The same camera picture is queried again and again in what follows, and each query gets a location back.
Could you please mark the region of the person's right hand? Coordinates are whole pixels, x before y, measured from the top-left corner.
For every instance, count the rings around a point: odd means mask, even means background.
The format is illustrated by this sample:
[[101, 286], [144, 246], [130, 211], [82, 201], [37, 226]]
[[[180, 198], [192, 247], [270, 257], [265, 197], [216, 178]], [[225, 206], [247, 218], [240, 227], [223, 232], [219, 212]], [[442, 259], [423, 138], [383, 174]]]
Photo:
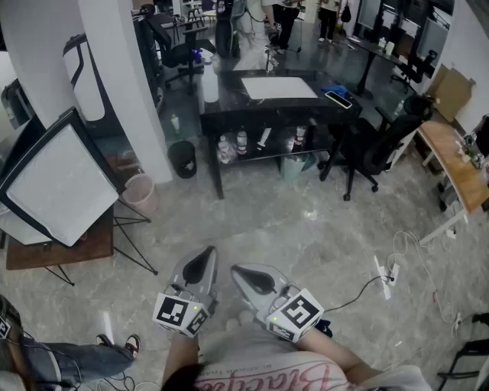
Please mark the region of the person's right hand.
[[263, 324], [260, 323], [255, 314], [248, 310], [240, 312], [236, 317], [229, 318], [226, 322], [225, 330], [227, 332], [264, 332]]

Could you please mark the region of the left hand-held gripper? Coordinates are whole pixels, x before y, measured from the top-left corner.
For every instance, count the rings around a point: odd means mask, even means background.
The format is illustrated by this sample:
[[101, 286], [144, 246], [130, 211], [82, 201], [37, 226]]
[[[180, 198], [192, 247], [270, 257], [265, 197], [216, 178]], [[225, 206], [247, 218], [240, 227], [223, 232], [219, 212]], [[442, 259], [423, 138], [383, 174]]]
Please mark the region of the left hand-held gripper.
[[215, 313], [214, 290], [218, 255], [213, 246], [182, 258], [174, 267], [170, 284], [157, 295], [152, 320], [168, 331], [194, 338]]

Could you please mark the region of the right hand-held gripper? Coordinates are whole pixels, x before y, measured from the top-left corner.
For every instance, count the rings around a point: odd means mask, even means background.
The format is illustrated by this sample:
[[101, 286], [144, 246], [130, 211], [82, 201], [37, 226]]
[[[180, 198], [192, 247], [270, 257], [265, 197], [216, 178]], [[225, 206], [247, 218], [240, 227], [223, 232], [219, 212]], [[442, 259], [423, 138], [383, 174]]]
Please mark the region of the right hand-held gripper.
[[320, 320], [324, 308], [308, 289], [299, 289], [276, 267], [240, 263], [231, 277], [251, 306], [255, 321], [266, 331], [297, 342]]

